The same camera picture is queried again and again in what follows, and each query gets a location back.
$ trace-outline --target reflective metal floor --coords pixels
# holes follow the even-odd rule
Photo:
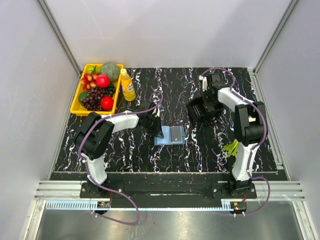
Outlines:
[[[249,203],[250,209],[258,203]],[[293,206],[270,202],[253,216],[222,212],[145,211],[138,226],[121,225],[88,211],[45,210],[37,240],[300,240],[303,239]],[[120,220],[136,220],[134,211],[109,211]]]

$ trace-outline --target marble tabletop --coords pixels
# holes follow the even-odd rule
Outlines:
[[[128,68],[136,91],[134,102],[118,100],[118,112],[134,108],[149,99],[156,90],[163,91],[161,123],[164,126],[184,126],[185,145],[154,145],[154,138],[141,128],[127,129],[112,135],[104,154],[107,172],[226,172],[235,157],[227,158],[222,147],[234,141],[233,113],[225,108],[217,119],[192,125],[186,104],[200,94],[198,76],[207,68]],[[250,100],[256,100],[246,68],[229,68],[236,78],[235,89]],[[232,78],[218,71],[221,79]],[[74,114],[68,120],[55,172],[84,172],[85,166],[76,154],[74,137],[84,117]],[[257,151],[253,165],[257,172],[277,171],[268,139]]]

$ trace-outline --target juice bottle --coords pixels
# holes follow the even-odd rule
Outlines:
[[[130,76],[125,68],[120,70],[121,74],[121,87],[124,99],[127,101],[133,101],[136,99],[135,87],[132,83]]]

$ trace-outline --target yellow fruit basket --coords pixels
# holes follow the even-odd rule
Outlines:
[[[87,73],[88,67],[96,66],[96,68],[98,70],[100,70],[102,65],[103,64],[98,64],[98,63],[89,63],[89,64],[85,65],[81,79],[84,77],[85,73]],[[119,67],[120,70],[124,68],[124,66],[122,64],[117,64],[117,66]],[[88,116],[89,113],[91,113],[91,112],[96,112],[97,114],[100,114],[100,115],[108,115],[108,114],[116,113],[116,105],[117,105],[117,101],[118,101],[118,97],[119,97],[119,93],[120,93],[120,85],[121,85],[120,75],[119,75],[118,80],[113,82],[113,85],[116,86],[116,90],[115,90],[115,93],[112,97],[114,102],[113,102],[113,106],[112,106],[111,111],[88,111],[84,106],[82,106],[81,103],[79,102],[78,98],[79,98],[79,95],[84,92],[84,90],[83,90],[84,85],[81,84],[81,82],[79,82],[78,87],[75,92],[75,95],[74,95],[74,98],[73,98],[73,101],[72,101],[72,104],[71,104],[70,112],[72,114],[77,115],[77,116]]]

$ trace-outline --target green melon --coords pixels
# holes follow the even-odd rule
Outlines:
[[[120,69],[117,64],[113,62],[108,62],[103,64],[100,68],[100,74],[105,74],[109,77],[110,81],[113,83],[118,80]]]

